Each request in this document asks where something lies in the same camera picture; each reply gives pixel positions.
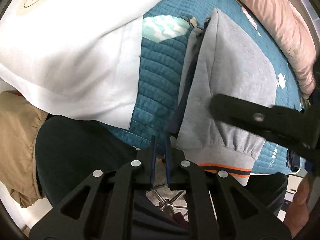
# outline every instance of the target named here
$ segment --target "brown jacket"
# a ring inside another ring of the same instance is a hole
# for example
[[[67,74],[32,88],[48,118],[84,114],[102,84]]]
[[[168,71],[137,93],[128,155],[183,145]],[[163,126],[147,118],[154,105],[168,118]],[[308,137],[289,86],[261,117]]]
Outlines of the brown jacket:
[[[42,198],[36,179],[34,146],[48,113],[24,97],[0,94],[0,181],[21,207]]]

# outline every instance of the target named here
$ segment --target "light blue fabric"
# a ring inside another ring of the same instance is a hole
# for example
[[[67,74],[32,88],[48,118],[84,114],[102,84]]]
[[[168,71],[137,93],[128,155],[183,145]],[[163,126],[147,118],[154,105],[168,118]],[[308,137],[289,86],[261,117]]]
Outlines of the light blue fabric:
[[[235,0],[163,0],[148,11],[144,18],[159,15],[171,15],[183,19],[196,17],[198,24],[203,25],[205,18],[211,15],[214,8],[227,14],[257,43],[272,63],[277,77],[280,73],[285,76],[284,89],[277,88],[276,104],[300,110],[299,88],[287,59],[253,16],[261,37],[258,35],[242,12],[241,5]],[[183,60],[190,31],[191,28],[185,35],[160,43],[142,38],[138,96],[130,129],[126,131],[102,124],[122,141],[137,148],[145,148],[149,146],[153,135],[158,142],[164,140],[168,121],[177,107]],[[278,146],[276,158],[271,158],[275,147],[273,143],[265,143],[253,168],[254,173],[289,172],[285,167],[285,148]]]

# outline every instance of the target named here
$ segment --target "blue quilt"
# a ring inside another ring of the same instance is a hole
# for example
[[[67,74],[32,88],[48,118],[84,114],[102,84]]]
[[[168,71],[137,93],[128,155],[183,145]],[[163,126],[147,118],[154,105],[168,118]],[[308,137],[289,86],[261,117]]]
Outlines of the blue quilt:
[[[220,9],[241,26],[272,63],[279,79],[278,84],[275,84],[276,104],[300,111],[299,88],[287,59],[253,16],[261,36],[258,35],[242,12],[241,5],[235,0],[163,0],[148,11],[144,18],[159,15],[188,19],[195,17],[198,24],[203,25],[205,18],[211,15],[214,8]],[[122,141],[137,148],[148,147],[152,136],[156,136],[158,141],[164,141],[168,121],[177,107],[181,72],[190,32],[191,28],[185,35],[160,43],[142,38],[138,97],[130,129],[122,130],[102,124]],[[266,142],[252,172],[290,173],[290,169],[285,167],[286,153],[286,148]]]

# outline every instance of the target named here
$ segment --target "mint green patch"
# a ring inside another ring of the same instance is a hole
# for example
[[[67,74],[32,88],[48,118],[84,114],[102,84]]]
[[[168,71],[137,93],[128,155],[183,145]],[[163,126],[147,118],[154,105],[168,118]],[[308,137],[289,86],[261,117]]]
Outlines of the mint green patch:
[[[171,15],[147,17],[143,19],[142,37],[159,43],[185,35],[189,28],[189,22]]]

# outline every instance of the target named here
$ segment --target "human hand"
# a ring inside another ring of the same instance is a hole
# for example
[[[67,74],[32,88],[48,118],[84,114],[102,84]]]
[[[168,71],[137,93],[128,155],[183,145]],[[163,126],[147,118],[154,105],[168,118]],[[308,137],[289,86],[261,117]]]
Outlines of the human hand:
[[[305,177],[301,181],[284,219],[284,224],[290,229],[292,238],[300,232],[309,220],[309,210],[307,207],[309,192],[309,181]]]

